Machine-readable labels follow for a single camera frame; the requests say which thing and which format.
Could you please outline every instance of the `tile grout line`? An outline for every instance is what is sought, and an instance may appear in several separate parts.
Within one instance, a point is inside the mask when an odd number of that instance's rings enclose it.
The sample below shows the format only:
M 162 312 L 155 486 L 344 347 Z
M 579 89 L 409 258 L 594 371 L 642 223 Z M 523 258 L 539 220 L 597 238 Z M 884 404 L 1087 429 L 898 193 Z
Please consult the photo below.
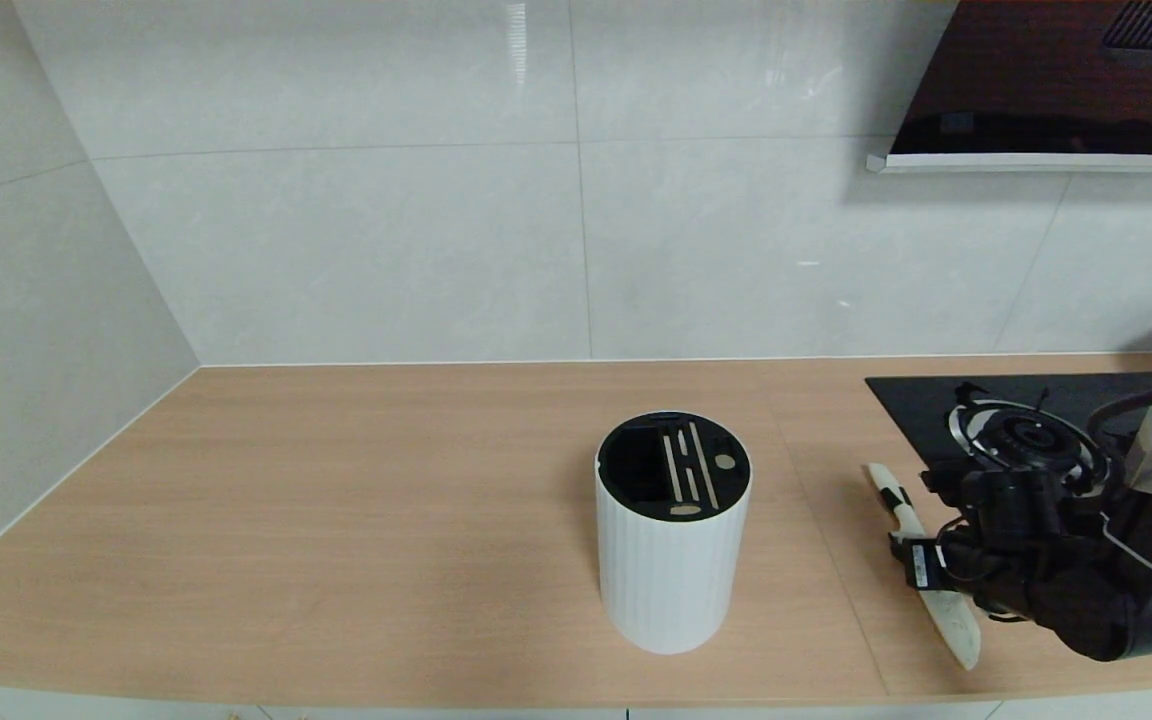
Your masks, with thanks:
M 92 457 L 96 457 L 96 455 L 99 454 L 100 450 L 105 450 L 105 448 L 108 447 L 111 442 L 114 442 L 114 439 L 116 439 L 120 435 L 122 435 L 126 432 L 126 430 L 128 430 L 128 429 L 130 429 L 132 426 L 132 424 L 136 424 L 136 420 L 139 420 L 141 418 L 143 418 L 143 416 L 145 416 L 147 414 L 147 411 L 154 409 L 154 407 L 159 406 L 160 402 L 164 402 L 166 397 L 168 397 L 169 395 L 172 395 L 173 392 L 177 391 L 177 388 L 180 386 L 183 386 L 183 384 L 185 381 L 188 381 L 189 378 L 192 378 L 198 372 L 198 370 L 202 370 L 202 365 L 196 365 L 195 367 L 192 367 L 191 370 L 189 370 L 189 372 L 183 378 L 180 378 L 179 381 L 173 382 L 172 387 L 169 387 L 164 393 L 161 393 L 161 395 L 154 397 L 154 401 L 152 401 L 152 402 L 150 402 L 150 404 L 143 407 L 143 409 L 141 409 L 136 415 L 134 415 L 131 418 L 129 418 L 128 420 L 126 420 L 126 423 L 123 423 L 122 425 L 120 425 L 119 429 L 114 430 L 114 433 L 109 434 L 108 438 L 105 438 L 104 442 L 100 442 L 100 445 L 97 445 L 91 452 L 88 453 L 86 456 L 83 457 L 83 460 L 79 460 L 77 465 L 74 465 L 73 468 L 70 468 L 69 471 L 68 471 L 68 473 L 61 475 L 60 479 L 58 479 L 55 483 L 52 483 L 51 487 L 46 488 L 46 491 L 44 491 L 44 493 L 41 493 L 41 495 L 37 497 L 31 503 L 29 503 L 29 506 L 26 506 L 26 508 L 24 510 L 18 511 L 18 514 L 17 514 L 17 516 L 15 516 L 15 518 L 10 520 L 8 524 L 3 525 L 3 529 L 0 529 L 0 538 L 3 537 L 6 533 L 8 533 L 8 530 L 15 528 L 15 524 L 17 524 L 20 522 L 20 520 L 24 518 L 24 516 L 26 516 L 29 514 L 29 511 L 31 511 L 32 509 L 35 509 L 35 507 L 37 507 L 38 503 L 40 503 L 41 501 L 46 500 L 46 498 L 48 495 L 51 495 L 52 492 L 55 492 L 55 488 L 59 488 L 60 486 L 63 486 L 65 480 L 68 480 L 70 477 L 73 477 L 73 475 L 76 473 L 88 462 L 90 462 Z
M 1024 296 L 1025 287 L 1029 285 L 1029 278 L 1034 273 L 1036 266 L 1038 266 L 1038 258 L 1043 256 L 1043 249 L 1047 247 L 1047 237 L 1051 236 L 1052 227 L 1056 225 L 1056 217 L 1060 215 L 1061 205 L 1064 205 L 1064 197 L 1069 195 L 1069 185 L 1074 184 L 1074 173 L 1069 174 L 1069 179 L 1064 182 L 1064 190 L 1060 191 L 1060 200 L 1056 200 L 1056 207 L 1052 210 L 1052 218 L 1047 220 L 1047 227 L 1043 228 L 1043 240 L 1038 241 L 1038 247 L 1034 249 L 1033 258 L 1029 259 L 1029 266 L 1025 268 L 1025 276 L 1020 280 L 1020 287 L 1016 288 L 1016 296 L 1011 297 L 1011 305 L 1007 308 L 1007 316 L 1002 320 L 1001 325 L 998 325 L 998 338 L 993 338 L 993 346 L 990 348 L 991 351 L 996 351 L 998 347 L 1002 344 L 1002 338 L 1006 338 L 1007 325 L 1011 324 L 1011 317 L 1016 314 L 1016 305 L 1020 304 L 1021 296 Z
M 575 50 L 573 50 L 573 77 L 575 78 Z M 573 96 L 578 94 L 575 82 Z M 143 160 L 149 158 L 188 158 L 189 156 L 238 156 L 243 152 L 324 152 L 331 150 L 419 150 L 429 147 L 531 147 L 544 145 L 576 145 L 594 143 L 609 145 L 616 142 L 705 142 L 705 141 L 866 141 L 867 138 L 893 137 L 890 135 L 718 135 L 685 137 L 621 137 L 621 138 L 581 138 L 579 111 L 576 116 L 575 141 L 500 141 L 500 142 L 411 142 L 392 143 L 392 145 L 305 145 L 294 147 L 236 147 L 225 150 L 180 150 L 172 152 L 134 152 L 129 156 L 92 156 L 91 161 L 104 160 Z
M 887 676 L 882 674 L 882 666 L 878 662 L 878 654 L 874 652 L 874 644 L 873 642 L 870 642 L 869 631 L 865 629 L 863 621 L 861 621 L 861 613 L 856 611 L 856 601 L 851 598 L 851 589 L 847 586 L 847 582 L 844 577 L 842 577 L 842 570 L 838 568 L 835 553 L 833 553 L 829 538 L 826 537 L 823 524 L 820 524 L 820 516 L 812 506 L 812 497 L 808 492 L 806 484 L 803 482 L 803 475 L 799 472 L 799 467 L 797 467 L 797 462 L 794 461 L 794 452 L 790 450 L 790 444 L 788 444 L 786 439 L 785 429 L 781 425 L 781 416 L 776 415 L 776 409 L 772 407 L 767 377 L 763 373 L 761 367 L 755 369 L 755 378 L 758 378 L 758 389 L 759 396 L 763 401 L 763 409 L 767 410 L 768 415 L 772 415 L 772 420 L 776 424 L 776 435 L 780 435 L 781 447 L 783 448 L 788 461 L 790 461 L 790 469 L 794 470 L 794 479 L 797 480 L 801 488 L 803 488 L 803 503 L 808 511 L 812 514 L 812 521 L 814 523 L 814 528 L 817 528 L 817 536 L 820 538 L 820 544 L 823 544 L 824 551 L 826 551 L 829 556 L 829 564 L 833 564 L 833 577 L 838 578 L 838 584 L 842 585 L 842 594 L 846 594 L 847 597 L 847 606 L 851 607 L 851 616 L 856 620 L 856 629 L 861 630 L 861 637 L 865 641 L 865 650 L 869 651 L 869 661 L 873 665 L 874 673 L 878 674 L 878 682 L 882 684 L 882 691 L 887 694 L 887 697 L 895 697 L 892 694 L 890 685 L 887 684 Z
M 993 710 L 991 710 L 991 711 L 990 711 L 990 714 L 988 714 L 988 715 L 985 715 L 985 717 L 984 717 L 984 720 L 990 720 L 990 719 L 991 719 L 992 717 L 994 717 L 994 715 L 995 715 L 995 713 L 996 713 L 998 711 L 1002 710 L 1002 703 L 1005 703 L 1005 702 L 1001 702 L 1001 700 L 1000 700 L 1000 702 L 998 702 L 998 705 L 993 706 Z
M 573 56 L 573 122 L 576 124 L 576 190 L 579 197 L 579 247 L 581 259 L 585 262 L 585 338 L 589 340 L 589 358 L 594 358 L 594 301 L 589 282 L 589 233 L 585 232 L 585 159 L 581 154 L 579 137 L 579 88 L 576 83 L 576 22 L 573 18 L 571 0 L 567 0 L 567 40 Z
M 5 184 L 12 184 L 14 182 L 26 181 L 26 179 L 41 177 L 41 176 L 45 176 L 45 174 L 47 174 L 47 173 L 55 173 L 56 170 L 63 170 L 65 168 L 73 168 L 74 165 L 82 165 L 84 162 L 88 162 L 86 158 L 83 158 L 81 160 L 74 160 L 71 162 L 66 162 L 65 165 L 56 165 L 55 168 L 47 168 L 46 170 L 38 170 L 37 173 L 29 173 L 29 174 L 26 174 L 26 176 L 20 176 L 17 179 L 7 179 L 6 181 L 0 182 L 0 187 L 3 187 Z

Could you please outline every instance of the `knife block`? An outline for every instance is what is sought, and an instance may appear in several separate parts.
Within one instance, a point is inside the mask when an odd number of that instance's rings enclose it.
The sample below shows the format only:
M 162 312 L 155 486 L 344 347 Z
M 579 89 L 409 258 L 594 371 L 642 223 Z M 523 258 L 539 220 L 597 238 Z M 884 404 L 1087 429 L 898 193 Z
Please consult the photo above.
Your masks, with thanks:
M 718 632 L 751 479 L 745 447 L 699 415 L 641 415 L 602 439 L 594 456 L 599 585 L 628 641 L 673 655 Z

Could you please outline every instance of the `gas stove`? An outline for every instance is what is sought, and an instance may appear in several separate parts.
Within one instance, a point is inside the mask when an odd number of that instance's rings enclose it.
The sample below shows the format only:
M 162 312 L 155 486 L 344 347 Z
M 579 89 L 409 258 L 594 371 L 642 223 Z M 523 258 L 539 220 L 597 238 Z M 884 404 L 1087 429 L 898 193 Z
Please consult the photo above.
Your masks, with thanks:
M 1106 402 L 1152 389 L 1152 373 L 892 377 L 865 379 L 933 471 L 1044 470 L 1075 492 L 1105 479 L 1108 461 L 1084 432 Z M 1144 411 L 1106 425 L 1126 454 Z

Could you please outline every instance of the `white cabinet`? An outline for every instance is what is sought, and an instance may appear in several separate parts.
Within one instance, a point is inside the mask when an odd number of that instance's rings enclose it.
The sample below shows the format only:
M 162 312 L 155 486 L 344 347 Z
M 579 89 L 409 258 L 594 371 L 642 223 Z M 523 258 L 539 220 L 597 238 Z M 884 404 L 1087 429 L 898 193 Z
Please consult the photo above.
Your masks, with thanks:
M 626 720 L 626 708 L 608 710 L 408 710 L 349 707 L 264 707 L 271 720 Z
M 995 720 L 996 702 L 943 705 L 872 705 L 840 707 L 749 707 L 714 710 L 634 710 L 630 720 Z
M 990 720 L 1048 720 L 1052 717 L 1093 717 L 1096 720 L 1151 720 L 1152 691 L 1091 694 L 1008 700 Z
M 256 706 L 50 694 L 0 688 L 1 720 L 268 720 Z

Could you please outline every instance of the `burner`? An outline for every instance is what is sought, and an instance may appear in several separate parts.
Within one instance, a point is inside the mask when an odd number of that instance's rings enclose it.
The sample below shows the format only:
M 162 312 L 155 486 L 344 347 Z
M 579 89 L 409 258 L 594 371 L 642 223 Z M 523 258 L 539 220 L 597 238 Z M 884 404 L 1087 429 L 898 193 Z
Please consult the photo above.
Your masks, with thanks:
M 1108 460 L 1083 430 L 1038 407 L 995 397 L 972 397 L 982 388 L 960 388 L 948 424 L 958 447 L 1000 470 L 1059 473 L 1075 492 L 1089 492 L 1106 477 Z

